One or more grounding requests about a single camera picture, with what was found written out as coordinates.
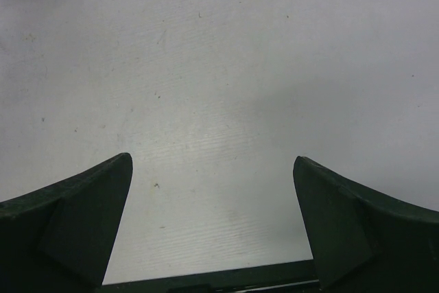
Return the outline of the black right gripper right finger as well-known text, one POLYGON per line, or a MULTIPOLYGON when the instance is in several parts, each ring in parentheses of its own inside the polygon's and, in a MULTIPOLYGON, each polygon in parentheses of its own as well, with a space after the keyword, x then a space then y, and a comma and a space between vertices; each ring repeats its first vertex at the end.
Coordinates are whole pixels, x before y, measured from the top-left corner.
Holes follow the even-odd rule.
POLYGON ((437 292, 438 212, 299 156, 293 179, 323 292, 437 292))

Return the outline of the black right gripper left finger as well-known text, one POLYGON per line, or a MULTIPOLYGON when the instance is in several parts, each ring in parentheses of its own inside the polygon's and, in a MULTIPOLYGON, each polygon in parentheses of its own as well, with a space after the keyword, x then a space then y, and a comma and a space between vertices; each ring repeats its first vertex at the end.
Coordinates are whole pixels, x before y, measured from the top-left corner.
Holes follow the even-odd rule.
POLYGON ((131 180, 132 157, 121 153, 1 202, 1 291, 96 292, 131 180))

